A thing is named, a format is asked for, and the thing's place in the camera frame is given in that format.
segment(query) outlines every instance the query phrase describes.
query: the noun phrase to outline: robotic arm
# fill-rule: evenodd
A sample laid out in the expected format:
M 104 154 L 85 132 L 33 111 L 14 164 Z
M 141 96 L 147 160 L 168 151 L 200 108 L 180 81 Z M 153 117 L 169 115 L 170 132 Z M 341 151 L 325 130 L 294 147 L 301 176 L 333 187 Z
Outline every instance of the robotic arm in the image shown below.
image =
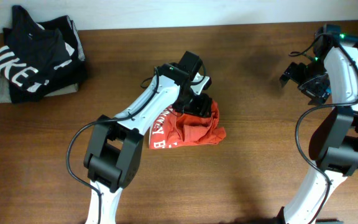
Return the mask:
M 283 86 L 289 79 L 296 82 L 314 105 L 325 103 L 332 93 L 333 104 L 318 107 L 334 109 L 309 145 L 310 158 L 319 170 L 309 168 L 295 198 L 280 211 L 277 223 L 315 223 L 329 196 L 358 169 L 358 137 L 347 136 L 349 129 L 358 134 L 358 37 L 342 34 L 338 26 L 325 25 L 313 43 L 315 59 L 307 66 L 292 63 L 280 81 Z
M 201 67 L 204 76 L 198 73 Z M 165 108 L 172 105 L 179 113 L 211 116 L 212 99 L 201 93 L 210 84 L 211 79 L 205 76 L 202 60 L 186 52 L 179 63 L 166 63 L 155 68 L 149 87 L 123 112 L 113 119 L 102 115 L 92 123 L 94 129 L 84 159 L 88 178 L 91 179 L 91 184 L 85 185 L 93 189 L 86 224 L 115 223 L 121 192 L 139 168 L 144 134 Z M 110 145 L 108 140 L 122 141 L 122 149 Z M 81 182 L 83 180 L 72 174 L 70 169 L 68 158 L 71 145 L 67 167 L 69 173 Z

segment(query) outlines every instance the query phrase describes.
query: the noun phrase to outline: brown wooden surface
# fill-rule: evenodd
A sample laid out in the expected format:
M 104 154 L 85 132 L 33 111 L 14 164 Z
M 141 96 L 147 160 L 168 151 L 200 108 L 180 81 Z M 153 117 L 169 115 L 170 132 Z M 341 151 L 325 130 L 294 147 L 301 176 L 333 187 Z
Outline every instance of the brown wooden surface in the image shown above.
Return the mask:
M 337 24 L 358 35 L 358 22 Z M 201 56 L 213 79 L 207 93 L 218 102 L 227 138 L 217 146 L 154 151 L 145 143 L 117 221 L 227 223 L 275 216 L 308 168 L 293 136 L 308 98 L 294 83 L 281 89 L 278 78 L 292 60 L 304 61 L 287 54 L 309 46 L 321 25 L 81 31 L 90 78 L 78 93 L 0 104 L 0 223 L 83 223 L 91 191 L 66 171 L 71 137 L 99 115 L 126 108 L 154 66 L 177 62 L 186 50 Z M 328 112 L 304 120 L 304 150 Z M 89 137 L 90 131 L 80 136 L 71 158 L 82 178 Z M 358 171 L 335 191 L 320 218 L 358 223 Z

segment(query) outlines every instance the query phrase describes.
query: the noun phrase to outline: white wall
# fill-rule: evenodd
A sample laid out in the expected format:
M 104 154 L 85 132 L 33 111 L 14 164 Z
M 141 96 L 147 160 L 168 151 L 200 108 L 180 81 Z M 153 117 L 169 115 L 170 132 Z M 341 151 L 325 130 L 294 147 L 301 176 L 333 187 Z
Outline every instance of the white wall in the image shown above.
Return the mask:
M 37 22 L 67 14 L 79 30 L 358 19 L 358 0 L 0 0 L 0 32 L 13 4 Z

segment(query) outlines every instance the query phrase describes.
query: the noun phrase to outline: white arm segment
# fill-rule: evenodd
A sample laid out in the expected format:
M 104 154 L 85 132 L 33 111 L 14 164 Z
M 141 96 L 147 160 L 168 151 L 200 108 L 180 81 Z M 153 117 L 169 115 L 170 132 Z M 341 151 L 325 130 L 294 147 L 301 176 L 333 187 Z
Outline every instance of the white arm segment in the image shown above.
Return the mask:
M 358 68 L 358 50 L 352 47 L 343 47 L 356 62 Z M 358 99 L 356 72 L 339 48 L 333 47 L 328 52 L 324 59 L 324 67 L 329 75 L 333 103 L 351 103 Z M 358 104 L 352 106 L 352 109 L 358 111 Z M 329 191 L 329 195 L 331 195 L 337 186 L 344 182 L 347 177 L 343 177 L 341 173 L 330 170 L 325 171 L 325 173 L 333 183 Z M 309 171 L 295 198 L 284 207 L 286 223 L 309 223 L 321 205 L 325 192 L 325 178 L 317 170 L 309 167 Z
M 198 82 L 202 79 L 202 76 L 197 73 L 193 82 Z M 192 86 L 194 93 L 199 95 L 203 90 L 205 84 L 208 82 L 209 77 L 205 77 L 204 80 L 195 86 Z M 150 98 L 157 84 L 156 76 L 153 77 L 149 87 L 123 112 L 115 115 L 115 118 L 127 117 L 130 113 L 135 113 L 142 105 Z M 176 85 L 175 82 L 161 75 L 159 78 L 158 90 L 147 106 L 133 119 L 125 121 L 119 121 L 118 123 L 128 129 L 137 128 L 141 135 L 144 135 L 148 128 L 153 124 L 159 114 L 167 108 L 169 105 L 174 103 L 179 96 L 180 86 Z M 101 184 L 98 181 L 92 182 L 91 185 L 95 186 L 102 193 L 102 214 L 100 224 L 115 224 L 116 223 L 116 212 L 118 207 L 119 198 L 121 196 L 122 188 L 118 189 L 115 193 L 111 193 L 109 188 Z M 99 212 L 99 198 L 96 192 L 92 190 L 91 204 L 89 206 L 88 219 L 86 224 L 97 224 L 98 223 L 98 212 Z

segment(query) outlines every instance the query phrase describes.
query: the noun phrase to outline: folded red shirt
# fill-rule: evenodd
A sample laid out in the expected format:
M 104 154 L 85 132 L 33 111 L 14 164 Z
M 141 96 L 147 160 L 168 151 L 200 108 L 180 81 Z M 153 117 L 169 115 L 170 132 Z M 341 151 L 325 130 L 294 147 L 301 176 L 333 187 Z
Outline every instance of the folded red shirt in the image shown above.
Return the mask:
M 179 146 L 217 144 L 226 137 L 224 128 L 218 128 L 218 104 L 212 103 L 212 116 L 200 118 L 188 114 L 171 114 L 172 107 L 165 109 L 150 127 L 151 149 L 165 149 Z

